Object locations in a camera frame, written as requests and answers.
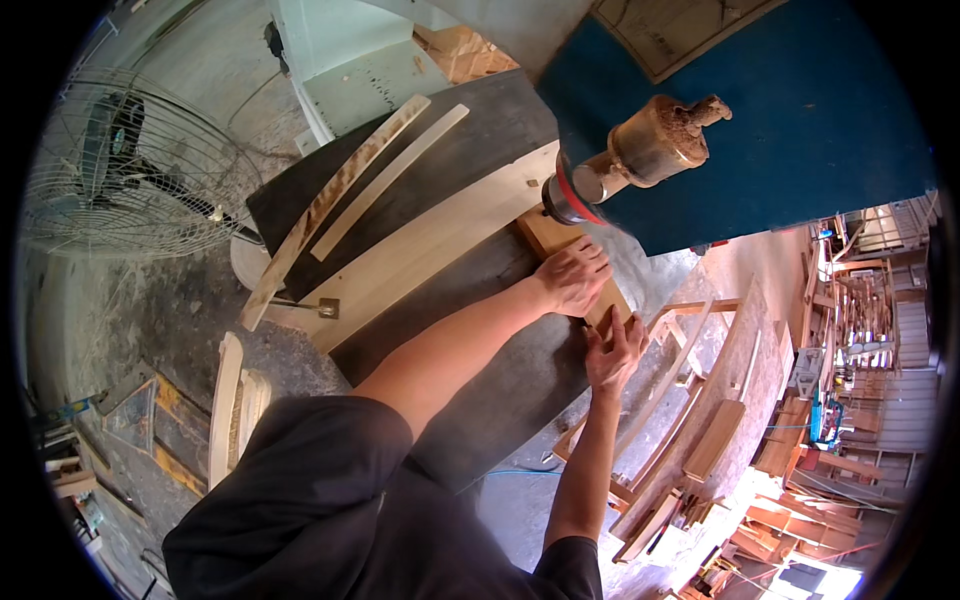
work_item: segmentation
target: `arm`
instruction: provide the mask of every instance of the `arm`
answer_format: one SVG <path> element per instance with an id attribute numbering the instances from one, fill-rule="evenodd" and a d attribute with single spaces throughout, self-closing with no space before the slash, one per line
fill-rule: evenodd
<path id="1" fill-rule="evenodd" d="M 353 391 L 394 408 L 414 440 L 523 327 L 548 312 L 583 317 L 612 275 L 585 235 L 516 285 L 455 312 L 390 353 Z"/>
<path id="2" fill-rule="evenodd" d="M 597 541 L 607 513 L 607 493 L 613 469 L 613 442 L 620 420 L 620 396 L 627 380 L 649 344 L 646 329 L 637 314 L 630 331 L 613 307 L 613 348 L 604 351 L 600 334 L 592 327 L 587 333 L 587 376 L 593 389 L 590 409 L 580 441 L 560 478 L 543 548 L 569 536 Z"/>

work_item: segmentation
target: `black t-shirt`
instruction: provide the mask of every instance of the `black t-shirt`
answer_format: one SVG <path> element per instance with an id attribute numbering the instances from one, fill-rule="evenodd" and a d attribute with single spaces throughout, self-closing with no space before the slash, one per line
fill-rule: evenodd
<path id="1" fill-rule="evenodd" d="M 407 459 L 413 436 L 368 398 L 283 400 L 236 470 L 163 541 L 193 598 L 601 598 L 596 543 L 557 540 L 533 574 Z"/>

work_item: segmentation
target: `spindle sander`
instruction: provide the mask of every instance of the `spindle sander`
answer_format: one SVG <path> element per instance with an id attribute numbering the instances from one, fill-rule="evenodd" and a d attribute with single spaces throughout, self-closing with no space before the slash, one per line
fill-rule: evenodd
<path id="1" fill-rule="evenodd" d="M 547 214 L 565 225 L 606 224 L 600 204 L 627 185 L 653 187 L 709 158 L 703 128 L 733 113 L 711 94 L 692 106 L 662 94 L 607 135 L 607 150 L 571 167 L 557 154 L 557 173 L 542 188 Z"/>

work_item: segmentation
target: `hand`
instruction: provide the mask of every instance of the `hand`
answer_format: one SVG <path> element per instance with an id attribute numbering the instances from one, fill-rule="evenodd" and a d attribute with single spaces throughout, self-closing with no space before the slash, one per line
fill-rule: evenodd
<path id="1" fill-rule="evenodd" d="M 613 348 L 605 351 L 603 338 L 593 327 L 584 327 L 587 334 L 587 379 L 593 388 L 593 397 L 620 398 L 627 380 L 636 371 L 640 356 L 649 345 L 647 328 L 638 313 L 630 321 L 630 331 L 620 320 L 620 309 L 612 308 Z"/>
<path id="2" fill-rule="evenodd" d="M 613 267 L 603 249 L 584 235 L 544 260 L 533 279 L 546 291 L 549 312 L 584 317 L 612 275 Z"/>

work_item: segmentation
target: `forearm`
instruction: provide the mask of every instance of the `forearm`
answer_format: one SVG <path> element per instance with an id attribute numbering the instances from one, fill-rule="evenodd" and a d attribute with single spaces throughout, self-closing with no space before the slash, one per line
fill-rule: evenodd
<path id="1" fill-rule="evenodd" d="M 620 393 L 601 392 L 590 402 L 580 441 L 566 463 L 553 500 L 543 548 L 568 536 L 598 540 L 607 514 L 613 443 L 620 417 Z"/>
<path id="2" fill-rule="evenodd" d="M 542 285 L 527 277 L 431 325 L 391 352 L 353 393 L 392 406 L 416 439 L 507 340 L 550 309 Z"/>

